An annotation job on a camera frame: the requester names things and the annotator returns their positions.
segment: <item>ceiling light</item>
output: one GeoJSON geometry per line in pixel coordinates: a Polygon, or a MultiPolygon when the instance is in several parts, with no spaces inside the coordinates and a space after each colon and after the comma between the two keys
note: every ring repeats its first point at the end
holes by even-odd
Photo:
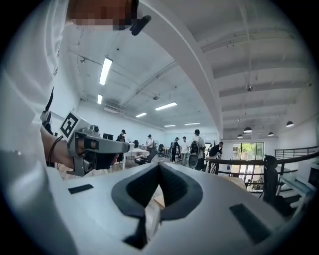
{"type": "Polygon", "coordinates": [[[168,105],[155,108],[155,110],[156,110],[156,111],[159,111],[159,110],[163,110],[163,109],[165,109],[165,108],[172,107],[172,106],[177,106],[177,103],[173,102],[173,103],[170,103],[170,104],[168,104],[168,105]]]}
{"type": "Polygon", "coordinates": [[[290,127],[292,127],[293,125],[294,125],[294,123],[293,123],[293,122],[291,122],[291,121],[288,121],[288,122],[287,122],[287,125],[286,125],[286,127],[290,128],[290,127]]]}
{"type": "Polygon", "coordinates": [[[139,117],[142,117],[142,116],[145,116],[147,113],[142,113],[142,114],[139,114],[137,116],[135,116],[136,118],[139,118],[139,117]]]}
{"type": "Polygon", "coordinates": [[[100,105],[101,104],[101,102],[102,102],[102,98],[103,98],[103,96],[102,95],[98,95],[98,104],[100,105]]]}
{"type": "Polygon", "coordinates": [[[251,133],[253,130],[250,127],[244,129],[244,133],[251,133]]]}
{"type": "Polygon", "coordinates": [[[197,122],[197,123],[188,123],[188,124],[185,124],[185,126],[189,126],[189,125],[198,125],[198,124],[200,124],[199,122],[197,122]]]}
{"type": "Polygon", "coordinates": [[[106,77],[108,76],[112,63],[113,63],[112,59],[109,59],[109,58],[104,59],[104,63],[103,63],[102,71],[101,71],[101,77],[100,77],[100,84],[103,86],[105,86],[106,77]]]}

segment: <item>rectangular tube light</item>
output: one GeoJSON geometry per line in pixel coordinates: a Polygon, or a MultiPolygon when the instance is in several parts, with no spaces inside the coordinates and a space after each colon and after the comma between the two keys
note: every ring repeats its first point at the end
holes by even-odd
{"type": "Polygon", "coordinates": [[[139,117],[142,117],[142,116],[145,116],[147,113],[142,113],[142,114],[139,114],[137,116],[135,116],[136,118],[139,118],[139,117]]]}
{"type": "Polygon", "coordinates": [[[102,102],[102,98],[103,98],[103,96],[102,95],[98,95],[98,104],[100,105],[101,104],[101,102],[102,102]]]}
{"type": "Polygon", "coordinates": [[[109,73],[109,70],[111,68],[112,63],[113,63],[113,60],[111,60],[109,58],[104,59],[101,77],[100,77],[100,84],[103,86],[105,86],[106,77],[108,76],[108,73],[109,73]]]}
{"type": "Polygon", "coordinates": [[[188,124],[185,124],[185,126],[198,125],[198,124],[200,124],[200,123],[199,122],[197,122],[197,123],[188,123],[188,124]]]}
{"type": "Polygon", "coordinates": [[[155,110],[156,110],[156,111],[160,111],[160,110],[166,109],[166,108],[168,108],[168,107],[172,107],[172,106],[177,106],[177,103],[173,102],[173,103],[170,103],[170,104],[168,104],[168,105],[155,108],[155,110]]]}

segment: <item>black rectangular strip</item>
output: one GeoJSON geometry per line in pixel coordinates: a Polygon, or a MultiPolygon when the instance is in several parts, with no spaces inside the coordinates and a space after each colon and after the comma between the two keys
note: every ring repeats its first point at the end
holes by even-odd
{"type": "Polygon", "coordinates": [[[271,234],[270,230],[245,205],[234,205],[229,209],[255,244],[271,234]]]}
{"type": "Polygon", "coordinates": [[[91,184],[85,184],[82,186],[78,186],[78,187],[74,187],[74,188],[69,188],[69,192],[71,193],[71,195],[75,194],[75,193],[79,193],[88,189],[92,189],[93,186],[91,184]]]}

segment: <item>ceiling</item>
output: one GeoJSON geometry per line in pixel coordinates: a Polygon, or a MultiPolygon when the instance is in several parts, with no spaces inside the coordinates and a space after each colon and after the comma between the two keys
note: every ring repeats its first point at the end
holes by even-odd
{"type": "MultiPolygon", "coordinates": [[[[311,58],[280,11],[261,0],[161,0],[184,24],[207,59],[219,94],[224,129],[262,130],[285,115],[311,82],[311,58]]],[[[188,74],[141,32],[67,27],[68,55],[83,100],[116,107],[157,127],[201,122],[212,126],[207,102],[188,74]],[[106,86],[99,84],[105,56],[113,59],[106,86]],[[155,111],[177,102],[176,107],[155,111]]]]}

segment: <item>railing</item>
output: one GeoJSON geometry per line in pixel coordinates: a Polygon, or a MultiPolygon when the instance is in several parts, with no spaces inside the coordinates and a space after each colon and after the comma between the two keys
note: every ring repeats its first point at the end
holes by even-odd
{"type": "MultiPolygon", "coordinates": [[[[290,171],[284,171],[285,170],[285,164],[288,163],[294,163],[294,162],[299,162],[299,161],[303,161],[303,160],[307,160],[307,159],[311,159],[314,157],[318,157],[319,156],[319,152],[315,152],[312,154],[308,154],[305,156],[299,156],[299,157],[295,157],[295,158],[288,158],[288,159],[279,159],[277,160],[277,164],[281,164],[281,170],[280,172],[278,172],[278,174],[281,176],[285,173],[292,173],[292,172],[297,172],[297,170],[290,170],[290,171]]],[[[239,174],[239,175],[252,175],[251,173],[234,173],[234,172],[224,172],[224,171],[219,171],[219,164],[224,164],[224,165],[257,165],[257,166],[263,166],[265,164],[265,162],[263,160],[224,160],[224,159],[207,159],[206,161],[208,162],[212,162],[213,166],[215,165],[215,170],[213,174],[219,174],[219,173],[223,173],[223,174],[228,174],[229,176],[231,174],[239,174]]],[[[265,173],[255,173],[253,175],[265,175],[265,173]]],[[[245,182],[246,186],[247,185],[263,185],[264,182],[257,182],[257,183],[252,183],[252,182],[245,182]]],[[[283,185],[280,182],[280,178],[278,180],[278,185],[283,185]]],[[[251,193],[262,193],[262,191],[252,191],[251,193]]]]}
{"type": "Polygon", "coordinates": [[[295,148],[295,149],[275,149],[275,158],[286,159],[286,158],[306,156],[306,155],[315,153],[317,149],[318,149],[318,146],[295,148]]]}

